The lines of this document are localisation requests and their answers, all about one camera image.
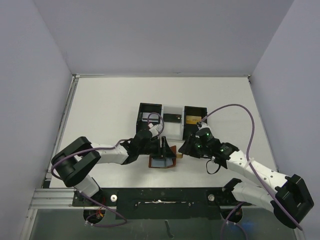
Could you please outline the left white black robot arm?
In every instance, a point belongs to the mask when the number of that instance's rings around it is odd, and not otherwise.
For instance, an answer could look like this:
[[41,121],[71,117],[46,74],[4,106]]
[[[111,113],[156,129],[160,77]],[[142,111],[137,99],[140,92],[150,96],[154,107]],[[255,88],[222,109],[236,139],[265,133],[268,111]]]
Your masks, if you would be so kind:
[[133,138],[121,139],[115,145],[94,145],[85,136],[78,137],[51,160],[51,174],[68,188],[84,194],[84,200],[95,206],[100,203],[100,186],[90,177],[97,164],[128,165],[140,155],[153,160],[175,159],[176,154],[165,136],[157,130],[141,130]]

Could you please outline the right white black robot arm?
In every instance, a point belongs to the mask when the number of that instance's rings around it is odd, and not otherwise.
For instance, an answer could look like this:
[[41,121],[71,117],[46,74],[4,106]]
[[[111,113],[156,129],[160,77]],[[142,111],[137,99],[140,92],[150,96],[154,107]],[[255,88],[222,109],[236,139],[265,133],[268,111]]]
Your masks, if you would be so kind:
[[253,183],[246,184],[235,178],[230,180],[222,192],[227,204],[233,205],[238,201],[264,208],[291,229],[297,228],[314,207],[302,177],[282,174],[248,158],[235,145],[215,138],[207,125],[190,134],[178,151],[198,159],[208,158]]

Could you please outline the black white three-bin tray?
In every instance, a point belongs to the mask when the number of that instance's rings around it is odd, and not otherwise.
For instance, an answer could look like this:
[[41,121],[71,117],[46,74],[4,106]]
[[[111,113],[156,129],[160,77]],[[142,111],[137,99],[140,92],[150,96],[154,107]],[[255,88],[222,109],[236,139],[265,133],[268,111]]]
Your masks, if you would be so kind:
[[162,134],[168,140],[184,141],[190,134],[195,134],[199,130],[197,123],[208,114],[208,111],[206,107],[141,102],[137,114],[136,132],[146,129],[148,122],[154,125],[160,124],[161,119],[155,113],[160,114],[164,120]]

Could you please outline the brown leather card holder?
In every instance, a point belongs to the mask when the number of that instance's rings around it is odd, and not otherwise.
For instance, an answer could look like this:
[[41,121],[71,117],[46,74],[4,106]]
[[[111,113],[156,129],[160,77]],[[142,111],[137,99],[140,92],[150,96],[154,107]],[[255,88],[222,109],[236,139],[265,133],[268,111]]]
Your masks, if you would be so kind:
[[182,153],[178,153],[176,155],[176,158],[159,158],[155,159],[152,158],[151,156],[149,157],[148,161],[148,167],[150,169],[169,169],[169,168],[174,168],[177,164],[178,159],[183,158]]

